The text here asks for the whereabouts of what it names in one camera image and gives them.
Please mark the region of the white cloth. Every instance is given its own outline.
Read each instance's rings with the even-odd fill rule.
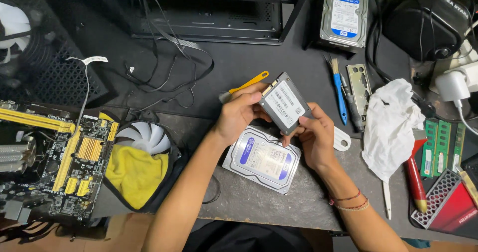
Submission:
[[[384,182],[412,154],[412,128],[423,129],[425,116],[412,102],[412,85],[396,79],[379,88],[368,103],[362,157]]]

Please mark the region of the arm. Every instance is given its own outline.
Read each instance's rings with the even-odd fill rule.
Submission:
[[[359,189],[345,173],[334,155],[334,123],[316,103],[309,103],[316,119],[300,117],[301,126],[294,135],[302,142],[305,161],[326,184],[334,199],[356,196]],[[290,137],[283,139],[283,145],[290,143]],[[356,207],[366,202],[364,195],[351,200],[336,201],[339,207]],[[338,210],[350,237],[362,251],[408,251],[393,229],[372,208],[361,211]]]
[[[207,185],[224,149],[232,145],[255,118],[270,121],[254,104],[261,98],[257,83],[232,94],[219,120],[207,133],[161,204],[146,235],[143,251],[181,251],[199,214]]]

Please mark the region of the motherboard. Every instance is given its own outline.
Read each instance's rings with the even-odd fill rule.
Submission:
[[[75,119],[69,112],[34,104],[0,101],[0,130],[12,125],[24,126],[19,131],[34,136],[36,158],[22,173],[0,173],[5,217],[26,221],[38,209],[44,211],[43,217],[56,221],[88,222],[119,124],[89,115]]]

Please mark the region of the green ram stick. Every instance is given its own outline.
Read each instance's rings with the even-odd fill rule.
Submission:
[[[423,145],[423,155],[421,156],[421,175],[433,177],[433,156],[435,154],[436,127],[438,122],[426,121],[425,133],[428,141]]]
[[[463,150],[463,142],[465,141],[465,131],[465,125],[463,123],[458,123],[457,139],[455,140],[455,146],[453,147],[453,164],[451,168],[455,173],[459,172],[456,167],[461,164],[461,152]]]
[[[436,128],[435,156],[433,158],[433,175],[439,176],[448,165],[451,123],[439,121]]]

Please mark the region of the bracelet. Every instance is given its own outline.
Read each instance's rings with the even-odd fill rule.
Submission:
[[[370,206],[370,201],[368,201],[368,198],[365,197],[365,203],[363,205],[356,206],[356,207],[340,207],[340,206],[335,206],[335,207],[343,211],[363,211],[367,209],[369,206]]]
[[[360,195],[362,195],[362,192],[360,189],[358,189],[358,194],[353,196],[352,198],[347,198],[347,199],[334,199],[330,196],[329,194],[329,205],[334,205],[335,204],[335,201],[348,201],[348,200],[352,200],[352,199],[355,199],[357,197],[359,197]]]

